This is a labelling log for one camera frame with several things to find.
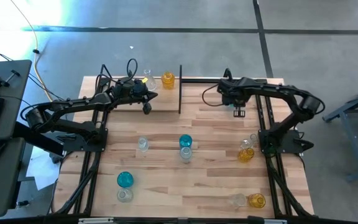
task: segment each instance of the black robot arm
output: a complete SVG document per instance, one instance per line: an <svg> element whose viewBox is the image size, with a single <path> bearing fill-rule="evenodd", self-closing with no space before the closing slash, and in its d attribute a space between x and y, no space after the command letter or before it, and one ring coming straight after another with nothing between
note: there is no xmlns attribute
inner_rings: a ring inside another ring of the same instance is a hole
<svg viewBox="0 0 358 224"><path fill-rule="evenodd" d="M222 94L223 105L234 105L236 107L234 111L234 116L236 117L244 117L246 115L245 111L241 110L241 108L246 106L252 95L283 99L289 105L292 113L282 122L274 123L268 130L259 130L260 148L266 156L268 174L270 173L269 175L273 177L283 190L283 194L290 205L292 205L299 216L311 216L297 202L285 181L274 168L270 158L277 153L298 154L314 146L313 143L301 139L299 132L291 128L298 123L312 119L314 115L322 112L325 108L324 103L308 91L299 90L294 86L259 83L245 77L233 80L228 68L224 72L224 77L220 79L217 91ZM297 103L296 96L301 97L300 103ZM320 104L323 105L323 109L317 111Z"/></svg>
<svg viewBox="0 0 358 224"><path fill-rule="evenodd" d="M25 117L30 128L36 133L63 131L79 134L86 142L97 142L100 134L92 121L77 123L60 118L67 113L80 111L110 112L119 105L133 103L143 103L143 112L149 114L152 109L149 101L157 95L157 93L148 91L145 83L141 80L125 77L116 82L116 86L112 86L92 98L84 97L77 100L67 99L66 101L42 103L31 109Z"/></svg>
<svg viewBox="0 0 358 224"><path fill-rule="evenodd" d="M310 120L317 112L321 100L313 96L308 91L299 90L290 85L274 85L267 83L259 83L251 78L243 77L239 80L233 80L230 70L227 68L224 77L218 83L218 93L222 94L222 103L224 105L234 105L235 117L244 117L245 111L241 107L245 107L252 95L269 96L273 98L280 98L287 102L292 113L286 117L282 122L275 123L269 130L261 131L261 139L264 140L266 148L264 153L283 152L281 149L283 143L293 142L295 139L295 151L288 152L303 152L304 150L313 147L313 144L308 141L301 141L296 137L296 133L288 134L288 131L296 126L298 123ZM295 96L300 96L302 100L297 103Z"/></svg>

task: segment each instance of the glass cup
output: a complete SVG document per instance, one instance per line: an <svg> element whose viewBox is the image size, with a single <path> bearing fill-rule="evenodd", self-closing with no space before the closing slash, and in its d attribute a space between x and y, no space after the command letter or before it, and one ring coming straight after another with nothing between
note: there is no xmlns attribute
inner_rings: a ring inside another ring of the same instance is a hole
<svg viewBox="0 0 358 224"><path fill-rule="evenodd" d="M258 141L258 136L256 134L251 134L249 139L255 144Z"/></svg>
<svg viewBox="0 0 358 224"><path fill-rule="evenodd" d="M175 87L175 76L172 72L165 72L161 77L161 82L164 89L172 90Z"/></svg>
<svg viewBox="0 0 358 224"><path fill-rule="evenodd" d="M241 149L237 155L240 162L249 162L254 157L254 150L252 148Z"/></svg>
<svg viewBox="0 0 358 224"><path fill-rule="evenodd" d="M193 139L191 138L190 135L184 134L184 135L180 136L180 139L179 139L180 148L183 148L183 147L191 148L191 143L193 143Z"/></svg>
<svg viewBox="0 0 358 224"><path fill-rule="evenodd" d="M119 189L117 199L120 202L130 202L134 198L134 194L130 189Z"/></svg>
<svg viewBox="0 0 358 224"><path fill-rule="evenodd" d="M146 86L147 88L150 90L150 91L153 91L156 89L157 87L157 84L153 78L153 76L151 75L151 71L149 69L145 69L143 71L143 75L145 78L147 78L147 81L146 81Z"/></svg>
<svg viewBox="0 0 358 224"><path fill-rule="evenodd" d="M189 147L183 147L180 149L180 158L184 163L189 163L192 155L193 152Z"/></svg>
<svg viewBox="0 0 358 224"><path fill-rule="evenodd" d="M117 184L122 188L134 185L134 177L127 171L121 172L117 177Z"/></svg>
<svg viewBox="0 0 358 224"><path fill-rule="evenodd" d="M250 139L244 139L241 141L240 148L241 149L248 149L252 147L254 144Z"/></svg>
<svg viewBox="0 0 358 224"><path fill-rule="evenodd" d="M239 209L240 207L243 207L246 205L246 196L243 194L235 194L230 196L230 204L234 207L234 209Z"/></svg>
<svg viewBox="0 0 358 224"><path fill-rule="evenodd" d="M248 202L251 207L263 208L266 204L266 199L262 194L252 194L248 196Z"/></svg>
<svg viewBox="0 0 358 224"><path fill-rule="evenodd" d="M147 150L149 150L149 141L145 136L139 138L139 150L141 152L147 152Z"/></svg>

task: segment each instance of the wooden tabletop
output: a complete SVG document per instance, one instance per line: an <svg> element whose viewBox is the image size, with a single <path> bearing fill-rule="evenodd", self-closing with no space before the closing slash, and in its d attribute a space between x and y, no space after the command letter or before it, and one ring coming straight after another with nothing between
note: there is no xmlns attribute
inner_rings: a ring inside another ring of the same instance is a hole
<svg viewBox="0 0 358 224"><path fill-rule="evenodd" d="M84 77L80 96L93 95L95 77ZM269 83L283 83L280 78ZM259 145L254 158L246 163L237 161L241 140L257 133L259 119L255 98L246 106L245 118L233 118L232 108L210 107L203 103L202 92L212 84L183 84L181 114L177 112L113 111L106 127L108 145L100 161L92 216L109 217L195 217L246 218L249 215L272 218L273 207L265 158ZM211 104L221 103L216 90L206 93ZM272 98L276 121L290 114L287 104ZM74 121L91 120L92 112L77 113ZM179 137L193 138L193 158L184 164L179 156ZM139 136L149 140L149 150L137 150ZM80 178L83 152L74 152L62 165L55 192L54 205L59 209L73 193ZM305 171L300 158L282 155L287 184L294 196L313 213ZM120 189L117 175L129 171L134 176L132 202L121 203L116 194ZM85 206L88 188L83 196ZM278 190L280 208L284 212L282 192ZM235 209L230 203L234 194L245 196L262 193L264 208L248 205Z"/></svg>

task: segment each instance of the black desk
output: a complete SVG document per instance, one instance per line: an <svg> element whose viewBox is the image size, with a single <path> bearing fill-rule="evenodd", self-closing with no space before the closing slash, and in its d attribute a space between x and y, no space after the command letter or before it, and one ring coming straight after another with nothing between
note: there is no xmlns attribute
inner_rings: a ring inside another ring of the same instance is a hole
<svg viewBox="0 0 358 224"><path fill-rule="evenodd" d="M16 182L24 146L23 138L11 139L0 156L0 216L5 215L8 208L14 208L14 197L16 190L19 190Z"/></svg>
<svg viewBox="0 0 358 224"><path fill-rule="evenodd" d="M12 69L20 73L20 77L11 79L9 87L0 87L0 95L5 99L0 116L0 139L9 139L12 136L21 105L20 100L3 96L14 96L19 99L23 97L30 68L30 60L0 62L0 77L3 80L11 75ZM13 138L9 140L0 156L0 216L16 202L15 195L19 190L17 176L24 146L23 138Z"/></svg>
<svg viewBox="0 0 358 224"><path fill-rule="evenodd" d="M6 80L12 74L11 70L15 70L20 73L19 77L13 77L9 81L9 87L0 87L1 98L5 99L0 116L0 139L8 139L12 136L21 104L21 101L18 99L3 96L14 96L19 99L23 97L30 68L30 60L0 62L1 79Z"/></svg>

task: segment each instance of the desk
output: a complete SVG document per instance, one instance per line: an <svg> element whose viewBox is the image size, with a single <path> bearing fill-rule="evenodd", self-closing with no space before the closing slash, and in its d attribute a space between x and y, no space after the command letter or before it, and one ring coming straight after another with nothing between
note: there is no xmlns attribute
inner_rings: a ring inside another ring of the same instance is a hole
<svg viewBox="0 0 358 224"><path fill-rule="evenodd" d="M30 68L30 60L0 62L2 80L6 80L11 75L11 70L20 73L19 77L13 77L9 81L9 87L0 87L1 98L4 98L0 115L0 139L12 137L21 105L20 100L5 96L13 96L19 99L23 97ZM24 145L23 138L10 139L0 156L0 216L3 216L8 208L14 208L12 203L16 203L20 186L17 182L17 176L19 175Z"/></svg>
<svg viewBox="0 0 358 224"><path fill-rule="evenodd" d="M10 138L13 134L16 118L22 102L12 97L19 99L23 97L30 68L30 60L0 62L0 77L2 80L6 80L12 74L11 70L15 70L20 74L19 77L13 77L9 81L9 87L0 87L1 98L4 98L3 108L0 115L0 139Z"/></svg>
<svg viewBox="0 0 358 224"><path fill-rule="evenodd" d="M81 97L93 94L94 80L84 77ZM283 80L275 78L268 79L268 82L278 84ZM210 107L202 102L202 92L211 85L184 83L181 114L159 111L152 111L149 115L123 111L109 114L106 125L109 129L108 145L100 161L91 216L274 216L265 158L259 146L255 149L255 157L246 164L238 162L236 157L240 141L260 129L255 98L247 104L245 118L233 118L232 108ZM219 104L221 95L214 90L209 91L205 100ZM282 100L271 100L275 120L281 121L290 109ZM91 111L77 113L74 121L89 121L91 117ZM190 164L182 163L179 158L178 140L182 134L190 134L193 138L193 160ZM146 154L137 150L139 136L146 136L149 140ZM83 152L74 152L62 165L55 192L56 209L66 202L78 185L83 156ZM313 213L302 162L289 154L283 154L282 159L289 189L305 210ZM135 178L132 187L134 199L130 203L121 203L116 198L120 189L117 175L125 170ZM234 210L229 204L229 197L238 193L263 193L266 206L258 209L247 205ZM277 193L280 208L284 210L281 190ZM88 189L85 189L81 211L87 194Z"/></svg>

